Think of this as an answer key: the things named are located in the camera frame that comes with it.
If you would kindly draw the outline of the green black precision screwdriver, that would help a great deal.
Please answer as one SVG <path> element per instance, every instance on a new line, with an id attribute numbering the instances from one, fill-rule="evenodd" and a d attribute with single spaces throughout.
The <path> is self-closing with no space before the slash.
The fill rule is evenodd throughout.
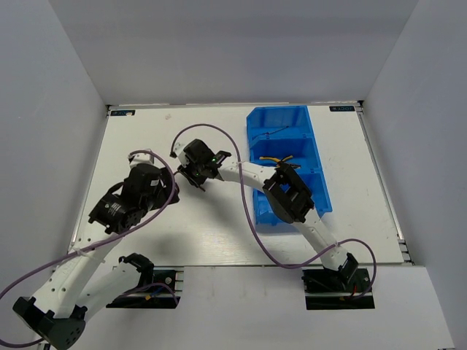
<path id="1" fill-rule="evenodd" d="M 289 125 L 285 126 L 285 127 L 282 127 L 282 128 L 279 128 L 279 129 L 276 129 L 274 131 L 266 131 L 264 133 L 260 133 L 258 134 L 257 136 L 255 136 L 253 139 L 256 139 L 258 138 L 259 136 L 268 136 L 270 137 L 270 135 L 273 135 L 275 133 L 279 133 L 280 131 L 284 131 L 284 130 L 287 130 L 289 128 Z"/>

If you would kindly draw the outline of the yellow needle-nose pliers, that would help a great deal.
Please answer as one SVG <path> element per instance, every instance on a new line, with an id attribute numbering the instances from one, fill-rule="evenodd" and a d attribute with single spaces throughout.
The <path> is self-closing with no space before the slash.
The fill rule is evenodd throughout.
<path id="1" fill-rule="evenodd" d="M 298 169 L 301 167 L 300 164 L 296 164 L 296 163 L 291 163 L 290 161 L 293 159 L 293 156 L 292 155 L 288 155 L 286 157 L 283 157 L 283 158 L 278 158 L 278 157 L 264 157 L 264 156 L 260 156 L 259 157 L 259 160 L 265 160 L 265 161 L 269 161 L 269 162 L 273 162 L 276 164 L 276 166 L 280 166 L 282 164 L 288 164 L 289 166 L 291 166 L 292 168 L 294 169 Z"/>

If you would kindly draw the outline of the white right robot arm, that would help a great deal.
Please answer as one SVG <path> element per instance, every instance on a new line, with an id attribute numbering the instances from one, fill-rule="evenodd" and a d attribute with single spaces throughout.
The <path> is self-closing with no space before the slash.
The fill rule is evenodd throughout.
<path id="1" fill-rule="evenodd" d="M 175 142 L 171 156 L 180 161 L 178 171 L 196 187 L 207 179 L 236 182 L 262 192 L 274 214 L 291 224 L 319 255 L 329 287 L 345 291 L 356 281 L 358 261 L 328 230 L 315 208 L 312 191 L 287 163 L 276 166 L 233 160 L 231 153 L 214 153 L 200 139 Z"/>

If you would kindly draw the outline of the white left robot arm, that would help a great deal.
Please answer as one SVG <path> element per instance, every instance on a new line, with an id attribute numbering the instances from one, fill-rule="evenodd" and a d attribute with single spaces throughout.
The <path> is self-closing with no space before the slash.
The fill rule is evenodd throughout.
<path id="1" fill-rule="evenodd" d="M 143 228 L 168 205 L 178 202 L 174 173 L 160 156 L 143 149 L 130 153 L 129 175 L 111 187 L 89 214 L 97 230 L 81 233 L 69 253 L 50 263 L 50 278 L 30 297 L 19 297 L 12 310 L 55 349 L 70 349 L 97 311 L 133 289 L 154 282 L 154 265 L 131 253 L 97 281 L 91 278 L 107 255 L 130 233 Z"/>

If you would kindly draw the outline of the left corner label sticker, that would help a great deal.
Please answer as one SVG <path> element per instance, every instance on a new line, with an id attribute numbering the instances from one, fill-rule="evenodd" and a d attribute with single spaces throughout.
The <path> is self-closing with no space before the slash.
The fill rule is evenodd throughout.
<path id="1" fill-rule="evenodd" d="M 136 110 L 112 110 L 110 116 L 134 116 Z"/>

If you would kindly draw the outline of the corner label sticker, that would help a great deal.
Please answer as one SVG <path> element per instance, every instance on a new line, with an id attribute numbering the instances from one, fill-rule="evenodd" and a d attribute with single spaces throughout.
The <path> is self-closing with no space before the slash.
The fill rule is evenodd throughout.
<path id="1" fill-rule="evenodd" d="M 110 116 L 134 116 L 136 110 L 112 110 Z"/>
<path id="2" fill-rule="evenodd" d="M 329 109 L 331 112 L 354 112 L 355 107 L 354 106 L 329 106 Z"/>

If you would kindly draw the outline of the right corner label sticker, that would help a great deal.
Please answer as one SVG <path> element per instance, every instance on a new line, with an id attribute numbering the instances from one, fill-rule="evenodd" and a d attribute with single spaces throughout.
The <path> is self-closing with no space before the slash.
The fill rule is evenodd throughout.
<path id="1" fill-rule="evenodd" d="M 354 106 L 329 106 L 329 109 L 331 112 L 354 112 L 355 107 Z"/>

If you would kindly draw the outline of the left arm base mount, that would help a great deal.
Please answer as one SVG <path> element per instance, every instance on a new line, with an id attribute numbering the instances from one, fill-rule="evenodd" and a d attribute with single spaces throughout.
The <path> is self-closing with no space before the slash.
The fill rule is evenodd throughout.
<path id="1" fill-rule="evenodd" d="M 126 292 L 110 304 L 109 309 L 168 309 L 178 306 L 184 281 L 183 268 L 155 268 L 152 284 Z"/>

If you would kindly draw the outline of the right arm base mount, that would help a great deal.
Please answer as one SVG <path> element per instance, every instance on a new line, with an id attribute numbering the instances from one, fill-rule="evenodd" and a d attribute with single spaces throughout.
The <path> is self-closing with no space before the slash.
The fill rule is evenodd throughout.
<path id="1" fill-rule="evenodd" d="M 372 289 L 358 298 L 370 286 L 371 279 L 365 268 L 357 269 L 346 285 L 325 269 L 304 269 L 301 278 L 308 311 L 375 309 Z"/>

